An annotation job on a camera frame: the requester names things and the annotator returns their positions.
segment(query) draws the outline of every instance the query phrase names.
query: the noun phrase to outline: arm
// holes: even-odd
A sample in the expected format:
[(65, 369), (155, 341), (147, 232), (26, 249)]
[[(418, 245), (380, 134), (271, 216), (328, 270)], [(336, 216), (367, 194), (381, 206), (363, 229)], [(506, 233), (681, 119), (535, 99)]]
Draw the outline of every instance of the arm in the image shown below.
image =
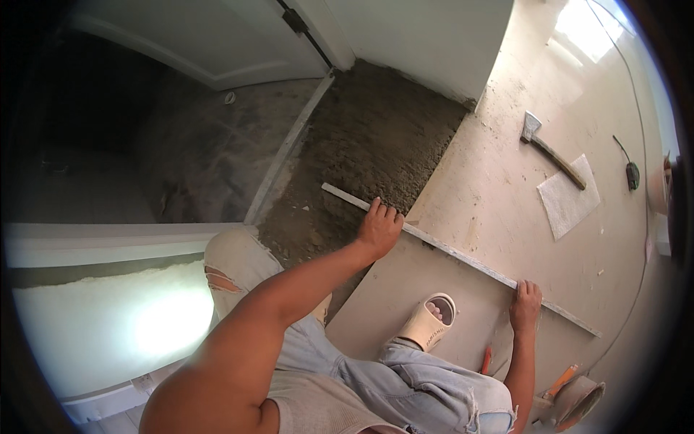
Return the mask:
[(403, 215), (374, 199), (357, 239), (260, 283), (208, 335), (191, 362), (164, 381), (145, 408), (142, 433), (276, 433), (267, 400), (284, 332), (340, 283), (395, 245)]
[(514, 350), (504, 384), (511, 392), (513, 407), (518, 406), (516, 432), (525, 428), (535, 388), (535, 319), (540, 311), (542, 292), (531, 281), (518, 281), (517, 294), (509, 309), (514, 330)]

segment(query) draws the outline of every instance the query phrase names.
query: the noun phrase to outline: door hinge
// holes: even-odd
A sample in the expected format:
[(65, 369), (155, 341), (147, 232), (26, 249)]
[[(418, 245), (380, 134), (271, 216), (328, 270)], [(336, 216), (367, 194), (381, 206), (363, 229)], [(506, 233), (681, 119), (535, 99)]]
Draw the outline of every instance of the door hinge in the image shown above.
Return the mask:
[(282, 14), (282, 19), (295, 33), (308, 32), (308, 26), (294, 9), (285, 9), (285, 13)]

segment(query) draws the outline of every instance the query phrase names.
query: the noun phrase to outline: white door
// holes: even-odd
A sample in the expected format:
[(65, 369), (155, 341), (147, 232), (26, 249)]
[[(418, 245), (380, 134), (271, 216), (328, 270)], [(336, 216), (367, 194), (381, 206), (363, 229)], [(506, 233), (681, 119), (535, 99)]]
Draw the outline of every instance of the white door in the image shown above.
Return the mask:
[(328, 66), (283, 12), (276, 0), (85, 0), (71, 25), (216, 90), (324, 76)]

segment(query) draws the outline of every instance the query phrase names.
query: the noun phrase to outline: wooden axe handle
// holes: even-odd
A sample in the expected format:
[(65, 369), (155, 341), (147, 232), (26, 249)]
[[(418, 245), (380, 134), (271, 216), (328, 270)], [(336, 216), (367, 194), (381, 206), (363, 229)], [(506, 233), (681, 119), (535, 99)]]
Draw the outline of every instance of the wooden axe handle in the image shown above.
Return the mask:
[(530, 143), (532, 143), (537, 149), (542, 151), (543, 154), (547, 156), (562, 172), (564, 172), (570, 179), (576, 184), (581, 190), (586, 189), (586, 181), (583, 180), (581, 175), (576, 172), (576, 169), (571, 167), (570, 164), (566, 162), (554, 149), (550, 148), (541, 138), (533, 135), (530, 138)]

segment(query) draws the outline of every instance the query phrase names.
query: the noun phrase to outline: left hand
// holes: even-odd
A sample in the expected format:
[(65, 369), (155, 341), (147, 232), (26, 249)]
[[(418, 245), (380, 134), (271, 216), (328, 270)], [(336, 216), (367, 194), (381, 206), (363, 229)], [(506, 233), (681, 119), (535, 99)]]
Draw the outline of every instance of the left hand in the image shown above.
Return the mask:
[(375, 262), (386, 256), (386, 253), (395, 246), (404, 221), (405, 216), (393, 207), (381, 205), (381, 198), (377, 197), (371, 203), (369, 212), (359, 227), (355, 242), (361, 243), (366, 249), (369, 260)]

